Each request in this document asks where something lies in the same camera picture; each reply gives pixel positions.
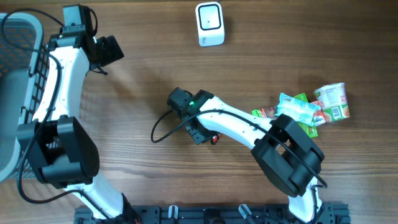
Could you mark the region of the red coffee stick sachet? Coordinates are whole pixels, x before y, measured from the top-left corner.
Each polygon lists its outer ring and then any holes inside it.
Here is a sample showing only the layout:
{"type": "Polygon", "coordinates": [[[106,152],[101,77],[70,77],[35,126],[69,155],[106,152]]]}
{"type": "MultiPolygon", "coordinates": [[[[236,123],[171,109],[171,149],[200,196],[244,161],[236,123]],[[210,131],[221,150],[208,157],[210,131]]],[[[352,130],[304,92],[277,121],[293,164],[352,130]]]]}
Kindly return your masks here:
{"type": "Polygon", "coordinates": [[[219,135],[219,134],[214,135],[214,136],[211,138],[211,144],[212,144],[212,145],[215,145],[215,144],[218,142],[219,139],[220,139],[220,135],[219,135]]]}

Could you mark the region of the green snack bag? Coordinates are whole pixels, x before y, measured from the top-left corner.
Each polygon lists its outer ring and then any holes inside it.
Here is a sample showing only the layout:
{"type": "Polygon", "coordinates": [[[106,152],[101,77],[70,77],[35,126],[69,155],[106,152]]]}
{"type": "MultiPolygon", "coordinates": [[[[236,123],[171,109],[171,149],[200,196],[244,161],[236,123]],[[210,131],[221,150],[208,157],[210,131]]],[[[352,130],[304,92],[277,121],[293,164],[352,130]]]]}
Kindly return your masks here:
{"type": "MultiPolygon", "coordinates": [[[[300,99],[302,101],[308,102],[307,96],[305,93],[300,93],[296,96],[293,96],[294,98],[300,99]]],[[[278,116],[276,116],[277,112],[277,106],[271,106],[268,108],[260,108],[260,109],[254,109],[251,111],[252,115],[260,117],[260,118],[269,118],[269,119],[277,119],[278,116]]],[[[304,132],[310,137],[314,138],[318,136],[318,132],[316,129],[316,126],[308,126],[303,123],[299,123],[299,126],[304,130],[304,132]]]]}

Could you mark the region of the teal snack packet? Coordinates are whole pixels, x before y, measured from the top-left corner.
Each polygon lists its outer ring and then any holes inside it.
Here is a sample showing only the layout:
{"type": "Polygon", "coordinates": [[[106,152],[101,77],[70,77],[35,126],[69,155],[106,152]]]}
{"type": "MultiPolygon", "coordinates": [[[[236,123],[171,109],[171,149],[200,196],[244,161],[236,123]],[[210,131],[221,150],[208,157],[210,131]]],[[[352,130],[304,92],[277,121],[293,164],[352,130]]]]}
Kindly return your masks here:
{"type": "Polygon", "coordinates": [[[300,99],[281,93],[279,96],[279,104],[277,105],[276,116],[282,114],[290,116],[296,122],[306,124],[308,126],[314,126],[313,115],[321,110],[321,107],[314,105],[300,99]]]}

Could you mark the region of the instant noodle cup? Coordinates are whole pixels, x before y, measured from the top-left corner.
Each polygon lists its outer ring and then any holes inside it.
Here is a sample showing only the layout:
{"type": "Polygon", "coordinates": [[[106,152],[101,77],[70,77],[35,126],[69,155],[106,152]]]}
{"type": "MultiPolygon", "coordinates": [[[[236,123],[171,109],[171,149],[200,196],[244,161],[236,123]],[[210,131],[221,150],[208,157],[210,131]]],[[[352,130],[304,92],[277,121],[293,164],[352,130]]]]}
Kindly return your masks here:
{"type": "Polygon", "coordinates": [[[320,104],[327,123],[350,117],[345,83],[325,85],[313,92],[320,104]]]}

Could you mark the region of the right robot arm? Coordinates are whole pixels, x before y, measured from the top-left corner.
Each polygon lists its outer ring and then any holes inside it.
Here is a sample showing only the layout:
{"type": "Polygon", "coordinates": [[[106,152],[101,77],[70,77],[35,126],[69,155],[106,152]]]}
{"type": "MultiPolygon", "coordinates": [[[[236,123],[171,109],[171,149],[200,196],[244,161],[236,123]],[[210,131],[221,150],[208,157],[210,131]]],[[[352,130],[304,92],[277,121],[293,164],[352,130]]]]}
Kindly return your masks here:
{"type": "Polygon", "coordinates": [[[317,190],[325,156],[290,116],[260,118],[227,105],[205,90],[196,95],[174,89],[167,104],[196,144],[215,144],[220,134],[248,147],[268,180],[289,198],[289,211],[299,221],[314,223],[322,205],[317,190]]]}

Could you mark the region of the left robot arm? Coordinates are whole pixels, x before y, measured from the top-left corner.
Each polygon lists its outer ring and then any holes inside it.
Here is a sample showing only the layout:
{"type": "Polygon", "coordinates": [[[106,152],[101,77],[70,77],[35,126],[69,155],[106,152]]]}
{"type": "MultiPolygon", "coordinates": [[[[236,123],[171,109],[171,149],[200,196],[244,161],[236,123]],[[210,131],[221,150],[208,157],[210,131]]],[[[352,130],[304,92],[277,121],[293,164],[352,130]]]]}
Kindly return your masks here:
{"type": "Polygon", "coordinates": [[[98,20],[88,6],[65,6],[63,15],[60,32],[47,45],[50,68],[40,105],[32,122],[17,129],[22,162],[61,196],[76,195],[96,222],[140,223],[127,198],[100,172],[98,149],[79,121],[86,74],[102,73],[124,54],[115,37],[96,36],[98,20]]]}

